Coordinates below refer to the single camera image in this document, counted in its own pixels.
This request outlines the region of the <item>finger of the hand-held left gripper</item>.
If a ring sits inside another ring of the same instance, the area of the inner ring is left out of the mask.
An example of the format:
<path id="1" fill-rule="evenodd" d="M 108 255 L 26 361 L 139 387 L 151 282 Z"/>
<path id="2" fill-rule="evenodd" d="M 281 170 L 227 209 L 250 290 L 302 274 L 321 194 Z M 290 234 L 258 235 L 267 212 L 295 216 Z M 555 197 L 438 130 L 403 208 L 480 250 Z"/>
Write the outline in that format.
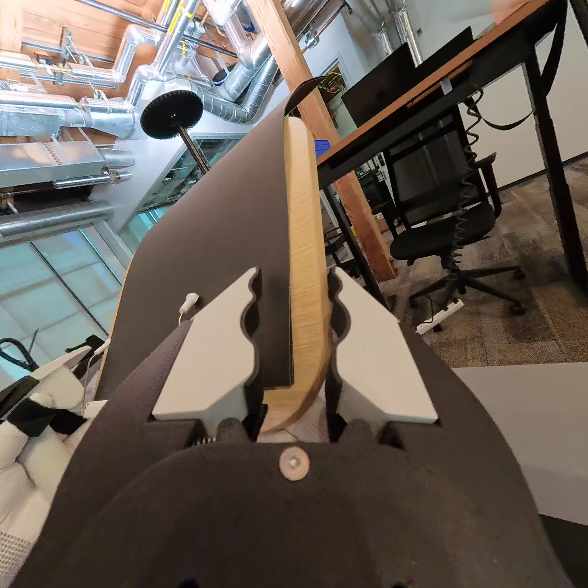
<path id="1" fill-rule="evenodd" d="M 30 377 L 41 380 L 51 374 L 53 371 L 65 367 L 68 370 L 73 369 L 82 359 L 87 355 L 88 352 L 92 352 L 90 346 L 81 346 L 73 351 L 65 353 L 57 359 L 54 359 L 47 364 L 35 369 Z"/>

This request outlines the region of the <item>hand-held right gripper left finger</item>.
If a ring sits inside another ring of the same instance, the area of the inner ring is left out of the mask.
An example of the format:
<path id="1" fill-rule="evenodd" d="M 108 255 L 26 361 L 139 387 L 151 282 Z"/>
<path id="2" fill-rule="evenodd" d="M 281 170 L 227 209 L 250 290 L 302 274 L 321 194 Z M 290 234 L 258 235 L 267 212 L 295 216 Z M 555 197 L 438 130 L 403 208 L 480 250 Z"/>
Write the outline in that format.
<path id="1" fill-rule="evenodd" d="M 259 350 L 260 268 L 251 268 L 197 313 L 187 330 L 152 416 L 200 420 L 215 433 L 226 418 L 257 435 L 265 419 Z"/>

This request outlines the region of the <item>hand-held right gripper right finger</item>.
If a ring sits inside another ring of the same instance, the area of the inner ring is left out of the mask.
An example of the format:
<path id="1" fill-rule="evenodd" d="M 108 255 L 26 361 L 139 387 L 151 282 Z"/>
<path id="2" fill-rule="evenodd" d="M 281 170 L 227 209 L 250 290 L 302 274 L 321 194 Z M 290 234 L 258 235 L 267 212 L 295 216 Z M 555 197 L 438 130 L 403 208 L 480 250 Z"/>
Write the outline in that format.
<path id="1" fill-rule="evenodd" d="M 396 317 L 340 267 L 329 270 L 327 284 L 336 335 L 325 380 L 329 440 L 338 441 L 356 419 L 376 436 L 389 422 L 436 423 Z"/>

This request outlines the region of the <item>wooden book stand white base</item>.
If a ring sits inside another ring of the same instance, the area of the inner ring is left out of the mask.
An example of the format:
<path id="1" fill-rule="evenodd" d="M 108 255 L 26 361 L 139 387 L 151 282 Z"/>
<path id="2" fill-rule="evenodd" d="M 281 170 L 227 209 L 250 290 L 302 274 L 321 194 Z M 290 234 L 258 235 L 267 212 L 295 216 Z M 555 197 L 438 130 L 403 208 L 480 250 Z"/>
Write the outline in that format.
<path id="1" fill-rule="evenodd" d="M 251 268 L 259 268 L 262 433 L 286 429 L 311 408 L 332 345 L 315 143 L 288 116 L 314 77 L 266 115 L 150 229 L 123 283 L 100 369 L 106 399 L 178 326 L 196 293 L 195 319 Z"/>

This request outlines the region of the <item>person's left hand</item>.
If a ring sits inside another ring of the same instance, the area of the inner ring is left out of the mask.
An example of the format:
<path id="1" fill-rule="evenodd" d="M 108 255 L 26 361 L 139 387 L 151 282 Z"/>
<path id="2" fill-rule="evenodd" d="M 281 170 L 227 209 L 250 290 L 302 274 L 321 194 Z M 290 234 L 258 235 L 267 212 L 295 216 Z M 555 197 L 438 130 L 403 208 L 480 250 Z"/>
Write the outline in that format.
<path id="1" fill-rule="evenodd" d="M 48 426 L 37 437 L 1 422 L 1 587 L 11 584 L 37 541 L 65 469 L 92 420 L 71 435 Z"/>

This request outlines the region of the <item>white power strip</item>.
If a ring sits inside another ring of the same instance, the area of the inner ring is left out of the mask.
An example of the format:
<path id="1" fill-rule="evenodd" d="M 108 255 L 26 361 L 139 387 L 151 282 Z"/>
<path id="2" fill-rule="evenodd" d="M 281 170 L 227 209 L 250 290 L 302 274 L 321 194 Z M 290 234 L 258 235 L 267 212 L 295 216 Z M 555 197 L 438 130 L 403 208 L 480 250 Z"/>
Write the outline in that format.
<path id="1" fill-rule="evenodd" d="M 461 299 L 454 299 L 447 305 L 447 307 L 437 311 L 431 319 L 417 325 L 416 333 L 424 335 L 431 330 L 435 332 L 442 330 L 442 323 L 455 313 L 459 312 L 463 307 L 464 303 Z"/>

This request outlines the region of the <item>black office chair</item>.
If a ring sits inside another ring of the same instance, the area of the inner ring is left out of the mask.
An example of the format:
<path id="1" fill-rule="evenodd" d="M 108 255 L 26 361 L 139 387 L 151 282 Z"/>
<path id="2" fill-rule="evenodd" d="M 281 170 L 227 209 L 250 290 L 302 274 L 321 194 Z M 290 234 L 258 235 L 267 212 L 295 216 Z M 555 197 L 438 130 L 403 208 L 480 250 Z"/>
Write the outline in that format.
<path id="1" fill-rule="evenodd" d="M 408 266 L 435 256 L 445 276 L 409 296 L 430 304 L 431 317 L 469 289 L 508 302 L 511 314 L 525 313 L 521 301 L 487 285 L 481 278 L 525 274 L 519 266 L 462 269 L 464 247 L 489 238 L 502 213 L 493 164 L 496 154 L 478 159 L 472 146 L 478 136 L 465 128 L 458 107 L 452 107 L 415 134 L 383 152 L 392 186 L 392 203 L 383 216 L 393 235 L 390 253 Z"/>

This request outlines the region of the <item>black rod with round disc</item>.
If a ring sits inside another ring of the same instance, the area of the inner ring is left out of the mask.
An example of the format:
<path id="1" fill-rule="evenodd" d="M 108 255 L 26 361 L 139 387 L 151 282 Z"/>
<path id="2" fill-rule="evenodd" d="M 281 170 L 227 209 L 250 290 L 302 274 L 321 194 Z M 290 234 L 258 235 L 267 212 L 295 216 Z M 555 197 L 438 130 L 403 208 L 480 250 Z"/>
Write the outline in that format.
<path id="1" fill-rule="evenodd" d="M 190 138 L 188 130 L 197 124 L 203 114 L 203 103 L 192 91 L 176 90 L 153 99 L 140 117 L 143 132 L 151 138 L 167 140 L 182 138 L 203 174 L 210 170 L 200 148 Z"/>

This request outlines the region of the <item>black computer monitor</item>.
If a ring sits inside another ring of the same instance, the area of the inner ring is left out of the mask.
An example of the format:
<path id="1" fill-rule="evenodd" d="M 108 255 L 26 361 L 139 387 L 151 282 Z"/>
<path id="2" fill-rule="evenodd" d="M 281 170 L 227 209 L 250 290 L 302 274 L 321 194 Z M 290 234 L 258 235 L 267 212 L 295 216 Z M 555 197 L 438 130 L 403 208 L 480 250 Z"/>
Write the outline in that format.
<path id="1" fill-rule="evenodd" d="M 420 65 L 415 65 L 407 43 L 395 50 L 354 84 L 342 101 L 356 127 L 361 127 L 404 93 L 449 62 L 474 41 L 468 26 Z"/>

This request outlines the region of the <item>silver insulated pipes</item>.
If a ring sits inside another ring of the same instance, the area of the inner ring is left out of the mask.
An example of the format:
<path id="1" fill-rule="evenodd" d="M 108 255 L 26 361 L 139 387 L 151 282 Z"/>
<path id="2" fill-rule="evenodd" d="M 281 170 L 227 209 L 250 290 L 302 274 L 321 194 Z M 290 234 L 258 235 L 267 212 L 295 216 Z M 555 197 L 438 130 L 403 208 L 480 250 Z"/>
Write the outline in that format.
<path id="1" fill-rule="evenodd" d="M 195 91 L 204 110 L 235 124 L 252 123 L 277 71 L 265 39 L 251 38 L 236 6 L 225 25 L 217 25 L 204 1 L 155 1 L 141 16 L 115 8 L 104 11 L 125 20 L 114 65 L 108 70 L 121 96 L 99 98 L 98 106 L 116 121 L 133 127 L 147 101 L 170 89 Z"/>

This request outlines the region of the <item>wooden edge desk black legs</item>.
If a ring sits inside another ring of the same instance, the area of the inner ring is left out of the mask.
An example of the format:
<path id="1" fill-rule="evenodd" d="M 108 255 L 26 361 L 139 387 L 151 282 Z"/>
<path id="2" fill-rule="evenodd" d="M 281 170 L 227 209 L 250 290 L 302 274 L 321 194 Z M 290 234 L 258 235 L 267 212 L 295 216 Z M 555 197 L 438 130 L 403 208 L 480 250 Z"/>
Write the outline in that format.
<path id="1" fill-rule="evenodd" d="M 529 1 L 319 158 L 319 187 L 353 252 L 358 251 L 357 242 L 334 201 L 331 185 L 378 152 L 413 135 L 437 114 L 522 66 L 567 269 L 577 289 L 587 294 L 584 248 L 536 52 L 544 35 L 541 32 L 556 29 L 556 11 L 566 16 L 569 5 L 587 42 L 587 1 Z"/>

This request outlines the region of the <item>large round silver duct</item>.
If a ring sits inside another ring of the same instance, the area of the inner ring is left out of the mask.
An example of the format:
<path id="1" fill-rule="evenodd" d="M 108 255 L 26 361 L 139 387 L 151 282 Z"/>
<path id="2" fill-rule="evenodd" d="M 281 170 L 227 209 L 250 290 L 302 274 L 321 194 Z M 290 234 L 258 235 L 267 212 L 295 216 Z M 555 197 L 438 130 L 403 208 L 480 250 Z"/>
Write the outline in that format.
<path id="1" fill-rule="evenodd" d="M 34 231 L 54 229 L 66 224 L 108 220 L 114 207 L 103 201 L 79 202 L 47 209 L 1 216 L 1 239 L 28 235 Z"/>

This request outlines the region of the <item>silver ventilation duct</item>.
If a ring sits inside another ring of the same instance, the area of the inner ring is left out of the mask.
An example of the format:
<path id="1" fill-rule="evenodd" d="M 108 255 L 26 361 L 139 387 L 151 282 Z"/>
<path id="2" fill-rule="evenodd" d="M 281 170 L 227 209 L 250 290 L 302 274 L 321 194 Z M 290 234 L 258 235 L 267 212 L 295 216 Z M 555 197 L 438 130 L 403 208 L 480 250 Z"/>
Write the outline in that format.
<path id="1" fill-rule="evenodd" d="M 130 137 L 137 116 L 125 101 L 1 91 L 1 137 L 29 137 L 32 143 L 1 145 L 1 187 L 50 183 L 56 189 L 130 180 L 130 151 L 99 147 L 85 129 Z"/>

